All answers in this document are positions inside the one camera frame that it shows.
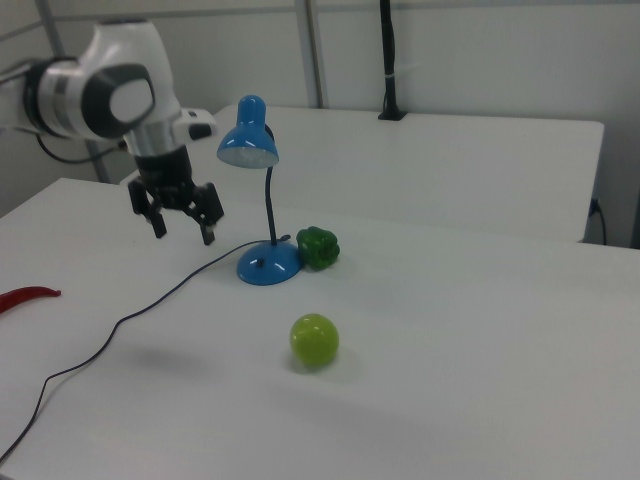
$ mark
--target power cord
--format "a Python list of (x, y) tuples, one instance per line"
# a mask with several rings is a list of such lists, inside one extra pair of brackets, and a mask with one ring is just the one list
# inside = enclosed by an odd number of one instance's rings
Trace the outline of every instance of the power cord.
[(600, 206), (600, 200), (597, 198), (591, 199), (591, 204), (589, 205), (589, 218), (593, 217), (595, 214), (600, 215), (600, 223), (602, 224), (602, 244), (607, 244), (607, 226), (604, 222), (604, 214), (602, 213), (602, 207)]
[(96, 155), (93, 155), (91, 157), (80, 158), (78, 160), (69, 160), (67, 158), (59, 157), (58, 155), (53, 153), (51, 150), (49, 150), (49, 148), (44, 144), (44, 141), (42, 140), (42, 136), (39, 133), (36, 134), (36, 139), (38, 140), (38, 145), (40, 145), (40, 148), (42, 148), (44, 153), (49, 155), (55, 161), (60, 162), (60, 163), (64, 163), (64, 164), (67, 164), (67, 165), (81, 165), (83, 163), (95, 162), (96, 160), (101, 159), (105, 155), (109, 155), (110, 153), (113, 153), (113, 152), (124, 151), (127, 148), (127, 144), (123, 140), (123, 141), (120, 141), (118, 143), (117, 147), (108, 148), (105, 151), (100, 152), (100, 153), (98, 153)]
[[(291, 238), (291, 235), (284, 235), (279, 240), (281, 242), (286, 242), (290, 238)], [(203, 270), (205, 270), (206, 268), (210, 267), (214, 263), (219, 262), (220, 260), (228, 257), (232, 253), (234, 253), (234, 252), (236, 252), (236, 251), (238, 251), (238, 250), (240, 250), (240, 249), (242, 249), (244, 247), (248, 247), (249, 245), (254, 245), (256, 243), (264, 243), (264, 242), (268, 242), (268, 241), (269, 240), (254, 240), (252, 242), (244, 243), (244, 244), (242, 244), (242, 245), (240, 245), (238, 247), (235, 247), (232, 250), (229, 250), (227, 253), (225, 253), (224, 255), (219, 256), (215, 260), (211, 260), (209, 263), (205, 263), (204, 265), (202, 265), (201, 267), (197, 268), (196, 270), (191, 272), (189, 275), (187, 275), (184, 280), (182, 280), (180, 283), (178, 283), (175, 287), (173, 287), (171, 290), (169, 290), (167, 293), (165, 293), (163, 296), (161, 296), (158, 300), (153, 302), (151, 305), (149, 305), (147, 307), (144, 307), (142, 310), (138, 310), (137, 312), (132, 313), (131, 315), (127, 315), (126, 317), (121, 318), (120, 320), (118, 320), (118, 322), (113, 327), (113, 330), (111, 331), (111, 334), (109, 335), (109, 338), (107, 338), (107, 341), (102, 345), (102, 347), (100, 347), (100, 349), (96, 353), (94, 353), (87, 360), (85, 360), (82, 363), (79, 363), (75, 367), (67, 368), (66, 370), (62, 370), (61, 372), (54, 373), (53, 375), (50, 375), (49, 377), (47, 377), (47, 379), (44, 381), (44, 384), (42, 385), (42, 391), (40, 392), (40, 397), (38, 398), (38, 403), (36, 404), (36, 408), (35, 408), (35, 410), (33, 412), (33, 415), (31, 415), (31, 419), (29, 420), (29, 423), (27, 423), (27, 426), (24, 428), (22, 433), (13, 442), (13, 444), (7, 449), (7, 451), (4, 452), (2, 457), (0, 457), (0, 466), (2, 466), (2, 464), (11, 456), (13, 451), (18, 447), (18, 445), (20, 445), (20, 442), (22, 442), (22, 440), (27, 435), (27, 433), (29, 433), (29, 430), (31, 430), (31, 427), (33, 426), (33, 424), (36, 422), (36, 420), (38, 418), (38, 414), (40, 413), (40, 406), (42, 404), (42, 398), (44, 397), (45, 389), (47, 388), (47, 384), (49, 383), (50, 380), (52, 380), (52, 379), (54, 379), (56, 377), (59, 377), (61, 375), (64, 375), (66, 373), (73, 372), (74, 370), (78, 370), (78, 369), (80, 369), (80, 368), (82, 368), (82, 367), (84, 367), (86, 365), (91, 364), (100, 355), (102, 355), (102, 353), (104, 353), (104, 351), (107, 349), (107, 347), (111, 343), (111, 340), (113, 340), (113, 337), (115, 336), (116, 331), (118, 330), (120, 325), (122, 325), (127, 320), (131, 320), (132, 318), (135, 318), (135, 317), (137, 317), (139, 315), (142, 315), (143, 313), (148, 312), (149, 310), (151, 310), (153, 307), (159, 305), (160, 303), (162, 303), (163, 300), (165, 300), (171, 294), (175, 293), (180, 287), (182, 287), (185, 283), (187, 283), (189, 280), (191, 280), (193, 277), (195, 277), (198, 273), (202, 272)]]

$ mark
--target white wall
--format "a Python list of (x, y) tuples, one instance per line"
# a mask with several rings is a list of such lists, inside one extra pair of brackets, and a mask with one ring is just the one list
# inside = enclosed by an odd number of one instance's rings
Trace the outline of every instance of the white wall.
[[(328, 105), (378, 110), (384, 95), (378, 2), (347, 3), (318, 0)], [(630, 245), (640, 185), (640, 5), (430, 3), (402, 2), (393, 12), (397, 70), (414, 67), (398, 81), (400, 106), (603, 122), (595, 192), (609, 242)], [(594, 241), (599, 228), (589, 229)]]
[[(0, 70), (24, 58), (51, 56), (49, 41), (31, 0), (1, 0), (0, 11)], [(51, 147), (70, 157), (86, 155), (83, 148), (76, 150), (59, 141), (51, 143)], [(56, 163), (30, 135), (15, 131), (0, 135), (0, 216), (61, 177), (95, 180), (96, 174), (91, 165)]]
[[(50, 5), (64, 49), (72, 55), (87, 47), (98, 20), (138, 15), (153, 21), (185, 107), (217, 112), (248, 93), (273, 105), (313, 103), (308, 88), (313, 72), (303, 59), (293, 0), (51, 0)], [(107, 158), (105, 166), (112, 181), (135, 169), (124, 155)]]

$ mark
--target black pole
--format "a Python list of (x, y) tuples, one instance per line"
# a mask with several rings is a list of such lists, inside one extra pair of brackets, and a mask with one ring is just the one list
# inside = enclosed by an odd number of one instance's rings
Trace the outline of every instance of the black pole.
[(406, 112), (401, 112), (396, 101), (396, 45), (391, 23), (391, 1), (380, 0), (380, 21), (382, 23), (382, 54), (384, 56), (384, 104), (380, 120), (402, 120)]
[[(273, 132), (269, 128), (268, 125), (264, 126), (264, 129), (267, 131), (271, 140), (275, 142), (275, 138), (273, 138)], [(267, 168), (267, 178), (264, 182), (264, 200), (267, 205), (267, 220), (269, 221), (269, 236), (271, 238), (271, 245), (277, 245), (278, 240), (276, 239), (276, 222), (273, 218), (273, 205), (271, 204), (271, 174), (273, 173), (273, 167)]]

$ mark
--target green bell pepper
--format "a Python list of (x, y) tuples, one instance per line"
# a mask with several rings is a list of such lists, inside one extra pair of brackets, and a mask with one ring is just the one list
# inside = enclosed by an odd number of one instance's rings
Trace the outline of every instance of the green bell pepper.
[(309, 227), (296, 235), (302, 261), (314, 270), (324, 270), (338, 259), (338, 238), (329, 230)]

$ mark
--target green ball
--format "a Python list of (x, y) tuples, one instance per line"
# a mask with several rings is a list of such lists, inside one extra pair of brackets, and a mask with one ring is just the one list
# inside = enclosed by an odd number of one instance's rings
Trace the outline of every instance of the green ball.
[(336, 356), (338, 329), (327, 317), (309, 313), (296, 320), (289, 333), (295, 356), (307, 367), (319, 367)]

